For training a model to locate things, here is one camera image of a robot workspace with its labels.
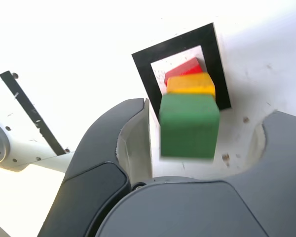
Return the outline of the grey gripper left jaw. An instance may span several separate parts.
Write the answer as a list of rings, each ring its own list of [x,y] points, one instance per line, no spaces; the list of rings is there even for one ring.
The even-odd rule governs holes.
[[[39,236],[94,236],[132,185],[151,177],[149,101],[129,99],[100,116],[84,134]]]

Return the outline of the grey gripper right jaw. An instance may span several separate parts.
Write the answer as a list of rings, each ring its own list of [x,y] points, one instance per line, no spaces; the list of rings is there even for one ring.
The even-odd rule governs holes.
[[[296,237],[296,117],[262,123],[266,147],[248,170],[214,181],[146,185],[108,214],[99,237]]]

